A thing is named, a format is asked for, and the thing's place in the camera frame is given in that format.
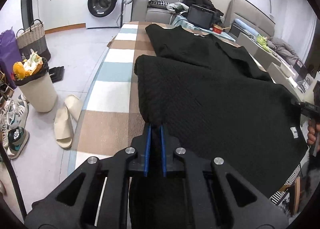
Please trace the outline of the person's right hand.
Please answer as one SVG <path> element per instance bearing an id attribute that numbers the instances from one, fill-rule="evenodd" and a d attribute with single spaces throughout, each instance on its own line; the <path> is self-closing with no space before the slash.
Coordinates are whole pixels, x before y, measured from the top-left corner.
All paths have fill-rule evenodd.
<path id="1" fill-rule="evenodd" d="M 319 133 L 320 125 L 318 122 L 315 122 L 314 119 L 310 119 L 308 122 L 308 139 L 307 144 L 309 146 L 314 145 L 317 140 L 316 134 Z"/>

